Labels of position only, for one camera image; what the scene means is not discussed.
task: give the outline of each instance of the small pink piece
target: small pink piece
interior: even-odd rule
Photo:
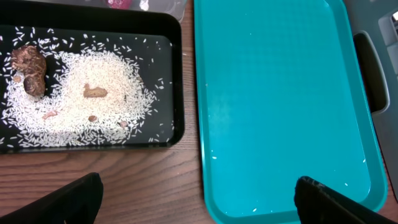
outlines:
[[[43,116],[43,119],[47,119],[47,118],[49,118],[49,117],[51,117],[51,116],[56,116],[56,115],[58,115],[58,112],[57,112],[57,111],[50,111],[50,112],[47,112],[47,113]]]
[[[120,122],[120,127],[122,127],[122,128],[125,128],[125,127],[127,127],[127,121],[122,121],[122,122]]]

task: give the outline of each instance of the brown lump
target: brown lump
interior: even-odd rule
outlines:
[[[44,76],[46,63],[36,47],[24,45],[11,53],[11,66],[25,75],[25,92],[32,96],[42,96],[45,91]]]
[[[85,91],[83,92],[83,96],[85,98],[96,98],[96,97],[105,97],[108,94],[104,88],[96,87],[94,89],[90,89],[90,85],[85,85]]]
[[[94,116],[94,115],[91,115],[91,116],[88,117],[88,120],[89,120],[90,122],[94,122],[94,121],[97,120],[97,117]]]

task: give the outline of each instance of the pink object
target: pink object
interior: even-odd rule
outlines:
[[[47,119],[47,118],[49,118],[49,117],[51,117],[51,116],[56,116],[56,115],[58,115],[58,111],[50,111],[50,112],[47,112],[47,113],[43,116],[43,119]]]
[[[132,0],[106,0],[106,3],[112,9],[129,9]]]

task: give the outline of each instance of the wooden table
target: wooden table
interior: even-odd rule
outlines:
[[[96,223],[213,223],[203,201],[193,43],[193,6],[183,30],[185,135],[171,149],[0,156],[0,216],[99,172],[104,197]],[[389,185],[380,214],[398,222]]]

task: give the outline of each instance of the food item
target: food item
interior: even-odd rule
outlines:
[[[45,91],[44,76],[46,63],[43,55],[38,53],[36,47],[24,45],[11,54],[12,68],[22,72],[24,88],[31,96],[42,96]]]
[[[94,122],[94,121],[97,120],[97,117],[94,116],[94,115],[91,115],[91,116],[88,117],[88,120],[89,120],[90,122]]]
[[[20,83],[21,82],[21,77],[19,75],[16,75],[16,76],[14,76],[13,80],[16,83]]]
[[[94,89],[90,89],[90,85],[86,83],[85,91],[83,92],[83,96],[86,98],[96,98],[96,97],[105,97],[108,94],[104,88],[96,87]]]
[[[120,122],[120,127],[122,127],[122,128],[127,127],[127,121]]]
[[[56,115],[58,115],[58,111],[50,111],[50,112],[47,112],[47,113],[43,116],[43,119],[47,119],[47,118],[49,118],[49,117],[51,117],[51,116],[56,116]]]

